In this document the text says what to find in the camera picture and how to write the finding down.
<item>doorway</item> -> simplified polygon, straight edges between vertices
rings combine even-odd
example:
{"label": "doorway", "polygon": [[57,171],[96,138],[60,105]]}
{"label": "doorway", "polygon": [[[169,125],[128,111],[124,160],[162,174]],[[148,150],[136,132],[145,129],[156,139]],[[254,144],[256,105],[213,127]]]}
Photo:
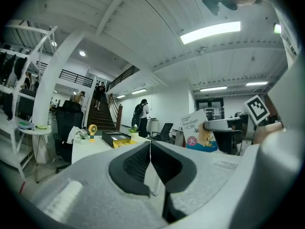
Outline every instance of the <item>doorway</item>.
{"label": "doorway", "polygon": [[196,109],[203,109],[208,120],[224,119],[224,99],[209,98],[196,100]]}

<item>yellow object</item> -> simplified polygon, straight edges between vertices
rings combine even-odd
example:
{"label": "yellow object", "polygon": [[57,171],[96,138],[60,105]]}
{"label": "yellow object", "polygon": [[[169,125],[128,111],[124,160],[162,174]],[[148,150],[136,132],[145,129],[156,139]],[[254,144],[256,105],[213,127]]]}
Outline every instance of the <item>yellow object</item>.
{"label": "yellow object", "polygon": [[90,132],[90,142],[95,142],[94,140],[94,133],[96,133],[97,131],[97,126],[96,125],[90,125],[88,128],[89,132]]}
{"label": "yellow object", "polygon": [[118,148],[118,147],[135,144],[135,143],[137,143],[137,142],[133,141],[131,139],[116,140],[116,141],[113,141],[113,148]]}

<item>person with backpack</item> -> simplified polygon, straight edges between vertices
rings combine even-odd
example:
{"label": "person with backpack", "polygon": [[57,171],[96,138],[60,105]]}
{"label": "person with backpack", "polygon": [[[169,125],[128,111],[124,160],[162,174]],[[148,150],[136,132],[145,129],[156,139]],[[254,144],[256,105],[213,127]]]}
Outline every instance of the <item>person with backpack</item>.
{"label": "person with backpack", "polygon": [[147,114],[149,113],[149,107],[147,105],[147,100],[143,99],[140,104],[138,104],[133,113],[132,126],[138,126],[139,136],[147,137]]}

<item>white table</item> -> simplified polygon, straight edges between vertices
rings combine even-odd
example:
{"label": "white table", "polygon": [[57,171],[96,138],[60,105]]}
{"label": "white table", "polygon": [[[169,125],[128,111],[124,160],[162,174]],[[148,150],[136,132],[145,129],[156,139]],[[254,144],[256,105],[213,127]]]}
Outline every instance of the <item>white table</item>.
{"label": "white table", "polygon": [[39,136],[37,147],[33,147],[33,149],[34,149],[34,157],[35,157],[35,160],[36,160],[36,165],[35,165],[35,181],[36,181],[36,183],[39,183],[40,180],[42,180],[42,179],[50,176],[51,174],[55,173],[55,170],[56,170],[56,168],[54,168],[54,172],[53,173],[51,173],[51,174],[49,174],[49,175],[47,175],[45,177],[42,177],[40,180],[38,180],[38,171],[37,171],[37,167],[38,166],[44,166],[46,168],[53,169],[51,167],[46,166],[45,164],[40,164],[37,161],[40,140],[43,141],[43,144],[44,144],[46,150],[48,151],[47,143],[46,143],[46,140],[44,139],[44,136],[48,135],[48,134],[50,134],[52,132],[51,126],[49,125],[47,129],[38,129],[37,127],[35,127],[33,130],[25,130],[25,129],[21,129],[21,128],[18,128],[18,129],[22,133],[24,133],[24,134],[27,134],[27,135],[38,135]]}
{"label": "white table", "polygon": [[[94,136],[95,142],[89,142],[89,139],[86,140],[85,144],[81,144],[80,140],[76,140],[73,142],[73,148],[72,148],[72,164],[76,161],[89,156],[94,155],[97,153],[105,152],[108,150],[113,150],[114,148],[110,147],[103,139],[101,135]],[[143,137],[135,137],[132,140],[136,141],[137,143],[143,143],[146,141],[150,141]],[[155,196],[158,195],[160,187],[160,178],[158,175],[156,175],[156,180],[153,188],[153,194]]]}

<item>stair railing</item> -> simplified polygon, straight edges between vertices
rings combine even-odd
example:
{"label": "stair railing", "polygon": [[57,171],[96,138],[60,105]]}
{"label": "stair railing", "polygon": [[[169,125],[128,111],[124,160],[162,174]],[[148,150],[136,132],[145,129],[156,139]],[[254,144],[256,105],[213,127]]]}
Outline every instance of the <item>stair railing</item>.
{"label": "stair railing", "polygon": [[113,99],[113,94],[108,95],[108,107],[109,110],[110,108],[113,110],[114,113],[114,117],[116,119],[116,130],[119,131],[120,130],[120,126],[121,126],[121,120],[122,120],[122,111],[123,111],[123,106],[120,104],[120,106],[118,107]]}

